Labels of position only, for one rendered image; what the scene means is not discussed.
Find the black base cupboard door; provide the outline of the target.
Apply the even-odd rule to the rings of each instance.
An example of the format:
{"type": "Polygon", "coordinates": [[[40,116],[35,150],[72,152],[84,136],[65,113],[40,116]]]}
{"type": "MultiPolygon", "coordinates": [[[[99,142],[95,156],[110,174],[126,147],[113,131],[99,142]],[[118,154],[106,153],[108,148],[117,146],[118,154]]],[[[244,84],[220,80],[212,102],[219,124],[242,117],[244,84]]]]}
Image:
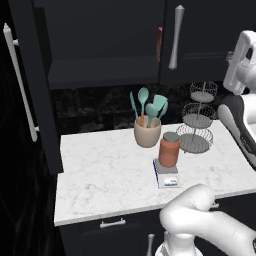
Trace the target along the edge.
{"type": "Polygon", "coordinates": [[[126,230],[97,234],[65,242],[66,256],[146,256],[148,236],[145,230],[126,230]]]}

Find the black drawer front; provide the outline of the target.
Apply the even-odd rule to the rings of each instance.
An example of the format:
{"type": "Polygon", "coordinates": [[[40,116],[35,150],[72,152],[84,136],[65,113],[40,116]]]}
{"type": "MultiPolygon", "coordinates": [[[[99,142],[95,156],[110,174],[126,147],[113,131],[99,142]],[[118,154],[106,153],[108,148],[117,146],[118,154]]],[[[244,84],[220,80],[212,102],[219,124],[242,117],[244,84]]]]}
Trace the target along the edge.
{"type": "Polygon", "coordinates": [[[64,238],[72,240],[107,231],[124,230],[133,227],[148,228],[150,226],[157,226],[160,224],[159,213],[160,210],[156,209],[121,216],[109,217],[104,219],[67,224],[60,226],[59,229],[61,235],[64,238]],[[106,223],[111,223],[119,221],[121,218],[126,220],[125,225],[113,226],[104,229],[101,229],[99,227],[102,221],[106,223]]]}

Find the wide teal spatula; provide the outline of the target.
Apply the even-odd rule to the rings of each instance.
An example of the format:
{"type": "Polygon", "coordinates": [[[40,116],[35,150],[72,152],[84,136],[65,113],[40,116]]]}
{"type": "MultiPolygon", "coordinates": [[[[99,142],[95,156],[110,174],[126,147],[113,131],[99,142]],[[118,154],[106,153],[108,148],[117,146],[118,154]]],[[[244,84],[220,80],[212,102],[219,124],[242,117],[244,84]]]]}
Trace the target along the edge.
{"type": "Polygon", "coordinates": [[[156,121],[155,126],[158,126],[161,120],[161,117],[167,112],[168,109],[168,99],[162,95],[155,95],[153,100],[153,105],[157,108],[159,116],[156,121]]]}

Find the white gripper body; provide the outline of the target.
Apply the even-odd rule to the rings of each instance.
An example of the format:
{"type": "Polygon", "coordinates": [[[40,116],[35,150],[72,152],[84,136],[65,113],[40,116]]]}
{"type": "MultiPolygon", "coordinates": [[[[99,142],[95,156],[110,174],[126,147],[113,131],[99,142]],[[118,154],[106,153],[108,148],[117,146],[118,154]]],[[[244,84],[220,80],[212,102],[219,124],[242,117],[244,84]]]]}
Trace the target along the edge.
{"type": "Polygon", "coordinates": [[[242,31],[240,33],[239,39],[237,41],[235,50],[233,52],[228,70],[223,81],[223,86],[235,95],[241,95],[245,89],[245,86],[237,78],[237,74],[239,64],[244,59],[249,46],[250,39],[247,35],[247,32],[242,31]]]}

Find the red box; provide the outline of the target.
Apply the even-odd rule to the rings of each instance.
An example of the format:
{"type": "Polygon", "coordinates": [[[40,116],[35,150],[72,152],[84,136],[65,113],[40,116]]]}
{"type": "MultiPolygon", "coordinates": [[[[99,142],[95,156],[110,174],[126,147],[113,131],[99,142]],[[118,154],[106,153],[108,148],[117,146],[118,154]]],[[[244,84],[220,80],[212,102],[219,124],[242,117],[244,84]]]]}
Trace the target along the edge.
{"type": "Polygon", "coordinates": [[[160,62],[162,33],[163,33],[163,27],[158,27],[158,37],[157,37],[157,45],[156,45],[156,59],[158,62],[160,62]]]}

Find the beige utensil pot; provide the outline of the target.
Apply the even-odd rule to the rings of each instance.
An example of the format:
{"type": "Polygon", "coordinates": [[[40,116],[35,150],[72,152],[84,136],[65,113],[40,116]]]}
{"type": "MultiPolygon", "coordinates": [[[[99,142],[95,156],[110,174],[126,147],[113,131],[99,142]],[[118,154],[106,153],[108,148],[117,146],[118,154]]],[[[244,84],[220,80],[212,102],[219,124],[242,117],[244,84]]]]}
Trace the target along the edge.
{"type": "Polygon", "coordinates": [[[161,124],[156,124],[157,118],[154,117],[151,121],[151,126],[148,125],[148,116],[144,116],[144,123],[141,123],[141,118],[137,118],[134,123],[134,137],[136,143],[143,148],[151,148],[156,145],[161,134],[161,124]]]}

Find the grey digital scale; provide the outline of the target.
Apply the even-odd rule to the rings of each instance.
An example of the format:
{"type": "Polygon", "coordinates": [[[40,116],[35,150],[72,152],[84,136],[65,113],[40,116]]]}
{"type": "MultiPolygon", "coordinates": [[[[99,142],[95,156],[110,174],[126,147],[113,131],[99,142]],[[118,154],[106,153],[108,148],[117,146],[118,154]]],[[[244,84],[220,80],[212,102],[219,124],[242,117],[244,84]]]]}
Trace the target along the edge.
{"type": "Polygon", "coordinates": [[[158,159],[154,159],[153,167],[159,189],[180,187],[179,174],[176,166],[164,167],[158,159]]]}

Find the thin teal spatula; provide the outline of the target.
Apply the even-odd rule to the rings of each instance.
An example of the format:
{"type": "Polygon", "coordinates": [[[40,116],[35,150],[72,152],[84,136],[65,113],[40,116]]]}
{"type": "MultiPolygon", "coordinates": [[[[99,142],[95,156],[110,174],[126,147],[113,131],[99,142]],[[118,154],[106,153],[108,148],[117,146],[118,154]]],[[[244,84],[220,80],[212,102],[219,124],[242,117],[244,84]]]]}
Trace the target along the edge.
{"type": "Polygon", "coordinates": [[[135,101],[134,101],[134,97],[133,97],[133,92],[132,91],[130,91],[130,102],[131,102],[132,109],[135,112],[135,117],[136,117],[136,119],[138,119],[137,108],[136,108],[136,105],[135,105],[135,101]]]}

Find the large teal spoon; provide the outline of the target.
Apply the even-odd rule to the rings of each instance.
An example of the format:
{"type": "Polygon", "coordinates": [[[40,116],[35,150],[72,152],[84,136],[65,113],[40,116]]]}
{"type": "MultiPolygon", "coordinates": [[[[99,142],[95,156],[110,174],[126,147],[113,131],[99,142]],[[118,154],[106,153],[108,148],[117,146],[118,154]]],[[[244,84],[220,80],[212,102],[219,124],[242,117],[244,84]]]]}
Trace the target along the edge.
{"type": "Polygon", "coordinates": [[[148,97],[149,97],[148,89],[146,87],[141,88],[138,92],[138,100],[141,104],[141,121],[140,121],[141,125],[144,124],[144,106],[145,106],[145,102],[147,101],[148,97]]]}

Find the black wall cabinet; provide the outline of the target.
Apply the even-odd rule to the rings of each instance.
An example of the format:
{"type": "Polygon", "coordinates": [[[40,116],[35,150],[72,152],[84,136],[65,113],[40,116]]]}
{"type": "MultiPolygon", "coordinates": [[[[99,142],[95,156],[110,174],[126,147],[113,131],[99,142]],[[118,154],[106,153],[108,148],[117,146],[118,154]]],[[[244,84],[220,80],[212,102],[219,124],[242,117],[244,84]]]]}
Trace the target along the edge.
{"type": "Polygon", "coordinates": [[[155,83],[165,0],[33,0],[45,16],[52,89],[155,83]]]}

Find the orange honey bottle grey lid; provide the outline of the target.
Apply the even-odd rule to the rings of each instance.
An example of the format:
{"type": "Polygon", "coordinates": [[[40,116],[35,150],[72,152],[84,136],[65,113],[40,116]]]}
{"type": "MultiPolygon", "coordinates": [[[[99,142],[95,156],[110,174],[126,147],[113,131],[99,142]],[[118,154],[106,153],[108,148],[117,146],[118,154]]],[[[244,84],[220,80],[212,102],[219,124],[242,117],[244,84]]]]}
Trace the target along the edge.
{"type": "Polygon", "coordinates": [[[160,140],[158,160],[164,167],[174,167],[178,161],[180,136],[176,132],[165,132],[160,140]]]}

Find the closed black cabinet door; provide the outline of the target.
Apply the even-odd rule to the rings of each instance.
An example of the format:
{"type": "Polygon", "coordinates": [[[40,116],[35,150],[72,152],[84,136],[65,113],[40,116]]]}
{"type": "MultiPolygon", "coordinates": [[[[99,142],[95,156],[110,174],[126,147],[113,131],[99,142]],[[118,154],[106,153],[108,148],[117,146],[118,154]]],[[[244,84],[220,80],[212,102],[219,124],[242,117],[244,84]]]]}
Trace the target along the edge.
{"type": "Polygon", "coordinates": [[[166,0],[160,82],[164,85],[222,81],[228,54],[244,30],[256,31],[256,0],[166,0]],[[168,68],[173,46],[175,8],[185,8],[177,68],[168,68]]]}

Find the open black cabinet door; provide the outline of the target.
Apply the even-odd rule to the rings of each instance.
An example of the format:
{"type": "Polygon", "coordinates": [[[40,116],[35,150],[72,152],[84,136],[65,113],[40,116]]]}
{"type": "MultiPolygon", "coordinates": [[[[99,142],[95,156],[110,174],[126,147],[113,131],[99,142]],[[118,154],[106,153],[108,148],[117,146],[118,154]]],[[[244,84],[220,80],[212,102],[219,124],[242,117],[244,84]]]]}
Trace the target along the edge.
{"type": "Polygon", "coordinates": [[[59,137],[31,0],[8,0],[49,173],[63,173],[59,137]]]}

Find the small teal spoon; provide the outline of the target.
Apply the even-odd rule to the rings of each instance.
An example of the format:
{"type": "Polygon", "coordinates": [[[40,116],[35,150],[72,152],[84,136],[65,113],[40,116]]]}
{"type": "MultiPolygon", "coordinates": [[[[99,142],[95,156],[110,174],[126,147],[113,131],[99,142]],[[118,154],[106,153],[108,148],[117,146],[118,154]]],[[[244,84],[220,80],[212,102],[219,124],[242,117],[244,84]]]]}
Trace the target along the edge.
{"type": "Polygon", "coordinates": [[[157,108],[155,107],[154,104],[149,103],[149,104],[146,105],[145,111],[146,111],[146,114],[148,116],[148,125],[147,125],[147,127],[150,127],[152,119],[158,115],[158,110],[157,110],[157,108]]]}

